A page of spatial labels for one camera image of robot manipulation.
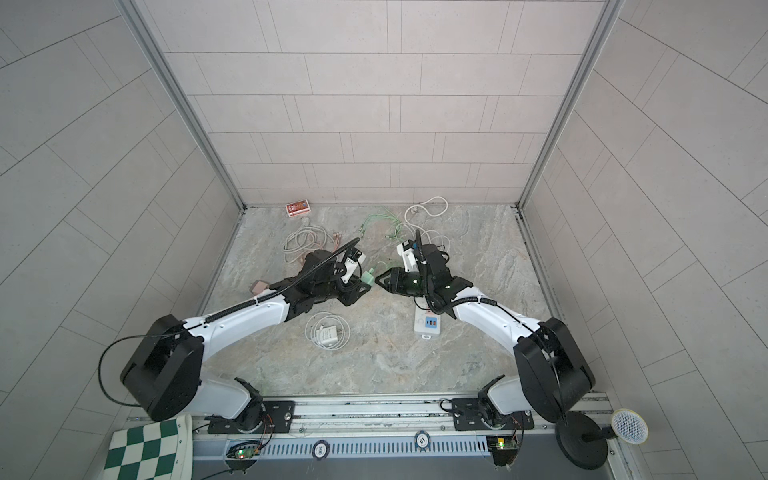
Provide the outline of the green charger front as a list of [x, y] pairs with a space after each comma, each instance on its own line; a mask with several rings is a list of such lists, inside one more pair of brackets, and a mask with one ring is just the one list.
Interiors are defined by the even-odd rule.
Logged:
[[367, 284], [369, 286], [372, 286], [375, 283], [375, 270], [374, 269], [370, 269], [370, 270], [364, 271], [361, 274], [360, 279], [361, 279], [361, 281], [363, 283], [365, 283], [365, 284]]

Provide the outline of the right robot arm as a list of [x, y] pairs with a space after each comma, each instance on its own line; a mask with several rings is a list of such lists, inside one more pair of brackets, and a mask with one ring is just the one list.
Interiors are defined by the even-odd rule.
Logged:
[[524, 316], [453, 275], [449, 255], [421, 234], [398, 246], [402, 267], [375, 278], [386, 291], [421, 298], [436, 315], [447, 315], [490, 336], [514, 357], [517, 375], [492, 380], [478, 393], [478, 412], [502, 426], [517, 412], [532, 411], [556, 423], [594, 386], [595, 377], [567, 325]]

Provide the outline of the colourful white power strip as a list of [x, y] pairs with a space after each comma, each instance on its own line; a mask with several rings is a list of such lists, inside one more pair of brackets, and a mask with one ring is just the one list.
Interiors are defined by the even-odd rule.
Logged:
[[414, 332], [424, 340], [431, 340], [441, 334], [441, 316], [431, 310], [415, 308]]

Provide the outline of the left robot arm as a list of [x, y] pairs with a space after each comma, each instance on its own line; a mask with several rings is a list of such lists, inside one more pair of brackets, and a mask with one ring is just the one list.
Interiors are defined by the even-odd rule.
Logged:
[[273, 283], [258, 296], [206, 317], [157, 319], [120, 374], [122, 385], [155, 421], [202, 414], [250, 433], [266, 417], [260, 392], [242, 378], [222, 379], [204, 363], [236, 342], [337, 300], [356, 303], [370, 287], [356, 275], [363, 254], [352, 239], [333, 252], [315, 250], [294, 277]]

